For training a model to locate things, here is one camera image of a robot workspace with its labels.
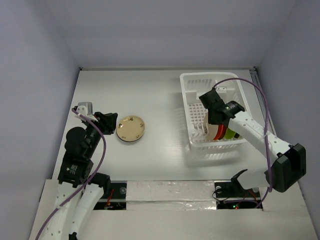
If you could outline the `beige plate with black patch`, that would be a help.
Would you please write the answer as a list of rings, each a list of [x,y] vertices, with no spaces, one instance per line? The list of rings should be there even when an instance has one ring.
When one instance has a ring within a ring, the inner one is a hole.
[[[215,141],[219,138],[218,137],[219,125],[209,124],[209,114],[208,113],[206,113],[206,115],[204,117],[203,126],[204,126],[204,136],[208,141]]]

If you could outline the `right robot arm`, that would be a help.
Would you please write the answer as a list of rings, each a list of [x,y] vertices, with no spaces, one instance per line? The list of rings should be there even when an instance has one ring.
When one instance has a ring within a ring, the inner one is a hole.
[[[306,149],[301,144],[292,145],[278,138],[236,101],[225,103],[215,89],[201,95],[199,100],[208,111],[209,124],[229,128],[266,158],[266,168],[244,169],[231,178],[230,190],[235,196],[253,188],[284,193],[306,174]]]

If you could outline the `green plate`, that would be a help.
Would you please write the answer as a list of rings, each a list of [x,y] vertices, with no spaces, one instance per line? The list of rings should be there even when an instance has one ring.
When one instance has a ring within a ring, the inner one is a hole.
[[[237,132],[231,130],[230,128],[227,128],[223,138],[226,140],[235,140],[235,139],[238,139],[239,137],[240,135]]]

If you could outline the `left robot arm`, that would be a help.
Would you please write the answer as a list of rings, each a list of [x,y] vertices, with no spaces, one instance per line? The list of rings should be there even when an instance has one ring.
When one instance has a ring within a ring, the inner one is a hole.
[[[106,154],[105,136],[115,132],[118,115],[88,115],[79,107],[72,112],[86,128],[74,127],[66,134],[54,209],[40,227],[37,240],[79,240],[95,205],[112,193],[110,176],[92,169],[92,156],[99,142],[103,142],[102,155]]]

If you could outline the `beige plate with marks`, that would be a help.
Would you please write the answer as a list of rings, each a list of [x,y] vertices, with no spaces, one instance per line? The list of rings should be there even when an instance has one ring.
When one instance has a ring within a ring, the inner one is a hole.
[[[144,120],[136,115],[125,116],[120,119],[116,125],[116,134],[124,135],[144,135],[145,133]]]

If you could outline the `orange plate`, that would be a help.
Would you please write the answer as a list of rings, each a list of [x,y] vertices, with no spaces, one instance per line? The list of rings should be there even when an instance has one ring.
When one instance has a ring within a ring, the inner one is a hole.
[[[216,136],[213,138],[213,140],[217,141],[217,140],[223,139],[226,134],[226,131],[227,131],[227,127],[224,126],[223,124],[219,124]]]

